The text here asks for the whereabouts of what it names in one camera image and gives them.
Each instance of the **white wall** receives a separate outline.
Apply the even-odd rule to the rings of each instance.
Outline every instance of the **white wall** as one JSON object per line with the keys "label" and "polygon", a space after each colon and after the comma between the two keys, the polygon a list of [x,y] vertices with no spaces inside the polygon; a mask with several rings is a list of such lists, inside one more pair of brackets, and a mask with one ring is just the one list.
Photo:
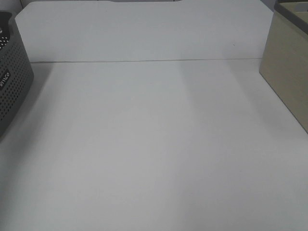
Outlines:
{"label": "white wall", "polygon": [[33,2],[33,1],[55,1],[55,0],[21,0],[23,7],[26,7],[30,2]]}
{"label": "white wall", "polygon": [[19,13],[22,7],[19,0],[0,0],[0,10],[8,10]]}

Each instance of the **gray plastic basket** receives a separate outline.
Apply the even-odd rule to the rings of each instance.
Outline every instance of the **gray plastic basket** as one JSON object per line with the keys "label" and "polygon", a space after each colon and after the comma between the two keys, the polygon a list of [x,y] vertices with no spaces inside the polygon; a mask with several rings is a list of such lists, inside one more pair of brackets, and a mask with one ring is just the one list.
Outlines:
{"label": "gray plastic basket", "polygon": [[0,11],[0,137],[23,103],[33,71],[15,22],[15,14]]}

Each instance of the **desk surface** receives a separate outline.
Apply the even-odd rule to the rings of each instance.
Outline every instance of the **desk surface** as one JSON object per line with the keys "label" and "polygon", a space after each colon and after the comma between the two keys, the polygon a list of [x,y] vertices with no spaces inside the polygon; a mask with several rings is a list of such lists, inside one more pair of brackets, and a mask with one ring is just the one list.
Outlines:
{"label": "desk surface", "polygon": [[0,230],[307,230],[308,135],[259,62],[34,64]]}
{"label": "desk surface", "polygon": [[259,0],[49,1],[16,18],[30,61],[261,58],[272,11]]}

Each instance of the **cardboard box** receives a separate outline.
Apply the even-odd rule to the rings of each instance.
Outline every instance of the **cardboard box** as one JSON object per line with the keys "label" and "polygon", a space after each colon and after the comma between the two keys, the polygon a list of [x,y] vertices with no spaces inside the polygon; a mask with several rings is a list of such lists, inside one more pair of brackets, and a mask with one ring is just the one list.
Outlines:
{"label": "cardboard box", "polygon": [[308,132],[308,0],[278,0],[260,73]]}

